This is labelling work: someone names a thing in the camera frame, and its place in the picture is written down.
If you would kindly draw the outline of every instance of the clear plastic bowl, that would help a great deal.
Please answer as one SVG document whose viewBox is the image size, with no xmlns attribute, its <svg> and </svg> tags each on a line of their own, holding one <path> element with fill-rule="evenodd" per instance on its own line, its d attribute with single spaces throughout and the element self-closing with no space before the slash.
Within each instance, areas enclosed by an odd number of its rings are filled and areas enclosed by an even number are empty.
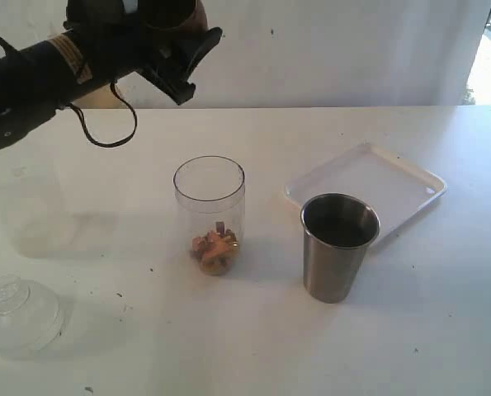
<svg viewBox="0 0 491 396">
<path fill-rule="evenodd" d="M 0 353 L 27 357 L 51 342 L 63 322 L 51 289 L 14 275 L 0 277 Z"/>
<path fill-rule="evenodd" d="M 207 156 L 183 163 L 173 177 L 185 249 L 207 275 L 223 275 L 243 240 L 245 173 L 232 159 Z"/>
</svg>

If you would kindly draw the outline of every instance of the label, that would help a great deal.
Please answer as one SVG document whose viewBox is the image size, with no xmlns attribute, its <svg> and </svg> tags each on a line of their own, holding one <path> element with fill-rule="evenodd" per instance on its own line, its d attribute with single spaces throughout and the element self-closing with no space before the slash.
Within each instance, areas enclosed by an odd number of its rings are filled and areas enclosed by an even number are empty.
<svg viewBox="0 0 491 396">
<path fill-rule="evenodd" d="M 47 40 L 60 52 L 65 59 L 65 63 L 71 68 L 75 77 L 77 77 L 78 71 L 82 67 L 82 63 L 85 62 L 80 49 L 69 39 L 66 35 L 57 35 L 52 39 Z M 77 78 L 78 84 L 83 84 L 93 78 L 93 74 L 89 65 L 86 63 L 83 66 L 82 72 Z"/>
</svg>

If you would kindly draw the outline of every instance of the cable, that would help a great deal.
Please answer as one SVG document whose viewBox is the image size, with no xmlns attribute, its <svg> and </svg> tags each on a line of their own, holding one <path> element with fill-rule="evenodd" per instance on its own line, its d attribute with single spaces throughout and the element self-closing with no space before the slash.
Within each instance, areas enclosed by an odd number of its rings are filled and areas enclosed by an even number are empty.
<svg viewBox="0 0 491 396">
<path fill-rule="evenodd" d="M 137 130 L 137 125 L 139 123 L 135 109 L 131 106 L 130 103 L 128 103 L 125 99 L 120 97 L 119 93 L 116 91 L 115 84 L 113 82 L 110 84 L 110 91 L 114 97 L 116 97 L 119 101 L 124 103 L 126 105 L 126 107 L 128 107 L 128 109 L 131 111 L 131 114 L 133 115 L 134 122 L 135 122 L 135 126 L 134 126 L 133 132 L 131 132 L 131 134 L 129 134 L 125 138 L 123 138 L 121 140 L 117 140 L 116 142 L 113 142 L 113 143 L 102 143 L 102 142 L 99 142 L 98 140 L 96 140 L 95 138 L 93 138 L 91 136 L 91 134 L 89 133 L 89 130 L 87 129 L 86 118 L 83 114 L 82 109 L 78 106 L 75 106 L 73 103 L 69 103 L 67 105 L 67 107 L 69 107 L 72 111 L 74 111 L 76 113 L 78 120 L 80 121 L 80 124 L 82 125 L 83 133 L 86 135 L 87 140 L 89 140 L 91 143 L 93 143 L 94 145 L 96 145 L 98 147 L 103 147 L 104 149 L 113 149 L 114 147 L 119 147 L 119 146 L 122 146 L 123 144 L 128 143 L 135 136 L 135 131 Z"/>
</svg>

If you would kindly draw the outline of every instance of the clear plastic cup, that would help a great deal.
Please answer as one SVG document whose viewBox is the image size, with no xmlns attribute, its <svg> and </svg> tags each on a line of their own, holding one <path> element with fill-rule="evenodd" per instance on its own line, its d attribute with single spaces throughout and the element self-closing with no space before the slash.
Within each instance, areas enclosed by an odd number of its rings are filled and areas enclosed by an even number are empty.
<svg viewBox="0 0 491 396">
<path fill-rule="evenodd" d="M 205 274 L 223 275 L 243 240 L 242 167 L 225 157 L 194 158 L 177 169 L 173 183 L 185 249 Z"/>
<path fill-rule="evenodd" d="M 31 142 L 0 151 L 0 219 L 15 250 L 44 257 L 65 247 L 76 231 L 52 159 Z"/>
<path fill-rule="evenodd" d="M 56 294 L 33 280 L 0 277 L 0 353 L 24 358 L 51 342 L 64 323 Z"/>
</svg>

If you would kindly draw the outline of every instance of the stainless steel cup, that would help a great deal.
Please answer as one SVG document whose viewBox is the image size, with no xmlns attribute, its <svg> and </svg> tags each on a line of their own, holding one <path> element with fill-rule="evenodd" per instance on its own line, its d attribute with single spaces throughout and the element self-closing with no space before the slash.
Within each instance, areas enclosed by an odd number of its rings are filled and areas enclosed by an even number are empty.
<svg viewBox="0 0 491 396">
<path fill-rule="evenodd" d="M 300 213 L 304 226 L 304 286 L 324 303 L 338 303 L 352 287 L 368 246 L 379 235 L 375 211 L 357 198 L 324 194 Z"/>
</svg>

